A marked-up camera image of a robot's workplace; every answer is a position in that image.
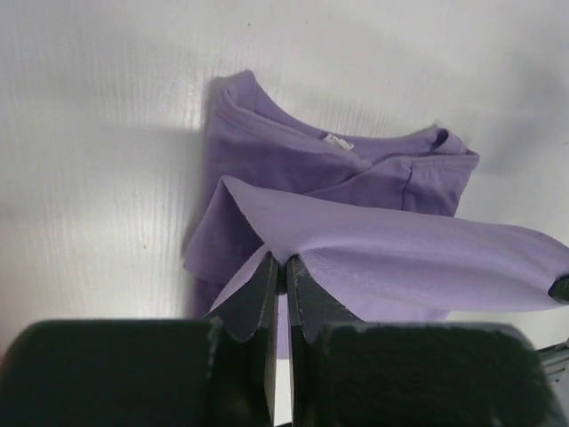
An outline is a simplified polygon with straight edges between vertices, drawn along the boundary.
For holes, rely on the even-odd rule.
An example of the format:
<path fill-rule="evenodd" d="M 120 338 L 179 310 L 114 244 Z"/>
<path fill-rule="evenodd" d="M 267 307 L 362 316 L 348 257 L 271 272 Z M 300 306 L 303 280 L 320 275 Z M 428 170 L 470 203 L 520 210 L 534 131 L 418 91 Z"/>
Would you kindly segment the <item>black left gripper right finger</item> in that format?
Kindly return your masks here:
<path fill-rule="evenodd" d="M 323 289 L 311 276 L 303 260 L 295 255 L 285 265 L 288 302 L 289 349 L 293 403 L 293 426 L 304 426 L 309 408 L 310 366 L 314 344 L 322 327 L 331 322 L 360 323 L 356 316 Z"/>

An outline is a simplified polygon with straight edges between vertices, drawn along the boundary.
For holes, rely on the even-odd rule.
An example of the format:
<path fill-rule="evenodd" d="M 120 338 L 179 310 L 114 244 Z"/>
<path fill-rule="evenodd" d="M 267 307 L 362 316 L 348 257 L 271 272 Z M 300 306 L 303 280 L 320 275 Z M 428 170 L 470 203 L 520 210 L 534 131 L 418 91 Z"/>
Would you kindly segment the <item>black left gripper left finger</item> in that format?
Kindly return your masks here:
<path fill-rule="evenodd" d="M 206 316 L 222 322 L 207 426 L 274 424 L 278 279 L 279 264 L 267 253 L 251 278 Z"/>

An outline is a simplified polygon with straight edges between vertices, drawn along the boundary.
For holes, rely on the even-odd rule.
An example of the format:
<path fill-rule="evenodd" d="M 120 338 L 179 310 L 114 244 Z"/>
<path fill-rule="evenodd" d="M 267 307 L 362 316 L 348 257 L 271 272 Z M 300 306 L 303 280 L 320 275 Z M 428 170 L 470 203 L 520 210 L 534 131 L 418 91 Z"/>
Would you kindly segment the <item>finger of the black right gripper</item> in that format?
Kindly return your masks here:
<path fill-rule="evenodd" d="M 569 304 L 569 275 L 557 278 L 548 290 L 548 295 L 556 302 Z"/>

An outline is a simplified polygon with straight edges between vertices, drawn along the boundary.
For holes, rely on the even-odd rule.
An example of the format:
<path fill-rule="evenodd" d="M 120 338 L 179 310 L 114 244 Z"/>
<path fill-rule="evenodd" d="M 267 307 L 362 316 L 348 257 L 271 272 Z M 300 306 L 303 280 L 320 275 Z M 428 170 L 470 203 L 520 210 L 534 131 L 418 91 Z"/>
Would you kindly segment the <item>lavender purple t-shirt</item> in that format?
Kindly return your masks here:
<path fill-rule="evenodd" d="M 204 142 L 204 214 L 183 251 L 197 316 L 243 286 L 267 253 L 298 255 L 365 321 L 565 305 L 548 295 L 568 275 L 564 244 L 456 217 L 479 157 L 444 128 L 328 133 L 281 110 L 246 70 L 220 85 Z"/>

